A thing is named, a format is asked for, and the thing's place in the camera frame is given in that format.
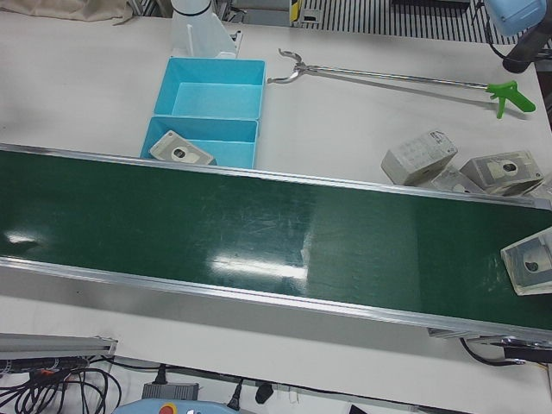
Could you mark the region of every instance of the metal claw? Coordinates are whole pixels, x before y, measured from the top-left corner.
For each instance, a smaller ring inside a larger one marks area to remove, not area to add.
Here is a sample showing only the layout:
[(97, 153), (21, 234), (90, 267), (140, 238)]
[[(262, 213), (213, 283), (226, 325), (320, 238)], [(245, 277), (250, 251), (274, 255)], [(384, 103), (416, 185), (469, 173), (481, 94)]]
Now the metal claw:
[(286, 57), (286, 58), (292, 58), (295, 60), (295, 66), (293, 67), (293, 72), (290, 76), (287, 78), (268, 78), (267, 83), (268, 84), (290, 84), (295, 79), (297, 79), (299, 76), (301, 76), (304, 71), (306, 70), (306, 65), (303, 63), (303, 58), (299, 56), (297, 53), (290, 52), (288, 50), (282, 50), (278, 49), (278, 52), (280, 55)]

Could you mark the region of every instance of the red emergency stop button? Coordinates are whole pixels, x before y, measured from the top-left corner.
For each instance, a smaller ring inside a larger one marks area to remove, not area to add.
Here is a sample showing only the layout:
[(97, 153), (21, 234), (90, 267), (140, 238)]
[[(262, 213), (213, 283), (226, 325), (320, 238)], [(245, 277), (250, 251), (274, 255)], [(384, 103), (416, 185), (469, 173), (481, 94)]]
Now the red emergency stop button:
[(159, 410), (159, 414), (178, 414), (178, 412), (179, 410), (173, 403), (166, 403)]

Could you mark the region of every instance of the beige fabric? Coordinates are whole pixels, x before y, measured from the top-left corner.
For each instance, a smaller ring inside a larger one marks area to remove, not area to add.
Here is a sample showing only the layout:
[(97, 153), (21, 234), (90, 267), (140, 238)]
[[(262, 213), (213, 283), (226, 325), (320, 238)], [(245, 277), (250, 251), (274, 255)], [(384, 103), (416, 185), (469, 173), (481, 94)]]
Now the beige fabric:
[(127, 0), (0, 0), (0, 9), (29, 16), (96, 22), (113, 18), (128, 20)]

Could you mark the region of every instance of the green trigger handle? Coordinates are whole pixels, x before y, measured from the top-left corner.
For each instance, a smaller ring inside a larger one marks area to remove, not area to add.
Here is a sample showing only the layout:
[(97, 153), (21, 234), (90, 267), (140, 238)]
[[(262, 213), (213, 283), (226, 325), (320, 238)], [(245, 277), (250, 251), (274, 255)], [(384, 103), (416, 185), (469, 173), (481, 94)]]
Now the green trigger handle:
[(523, 112), (533, 112), (536, 109), (535, 104), (518, 91), (518, 82), (515, 80), (506, 82), (505, 84), (489, 84), (486, 87), (486, 91), (492, 93), (491, 99), (499, 99), (498, 119), (502, 118), (504, 114), (506, 99), (511, 101)]

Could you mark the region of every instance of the control box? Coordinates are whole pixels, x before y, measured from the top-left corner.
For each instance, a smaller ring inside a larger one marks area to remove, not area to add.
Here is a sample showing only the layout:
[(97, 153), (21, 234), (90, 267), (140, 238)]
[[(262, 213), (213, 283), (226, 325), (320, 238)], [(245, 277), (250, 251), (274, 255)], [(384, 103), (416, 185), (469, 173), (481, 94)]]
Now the control box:
[(208, 401), (148, 398), (121, 405), (113, 414), (237, 414), (237, 411)]
[(394, 184), (411, 185), (440, 172), (458, 153), (441, 131), (430, 131), (387, 151), (381, 168)]
[(523, 194), (543, 179), (529, 151), (472, 158), (460, 171), (487, 193), (502, 196)]
[(552, 228), (500, 251), (518, 295), (552, 293)]
[(216, 165), (215, 157), (171, 130), (155, 142), (149, 153), (157, 160)]

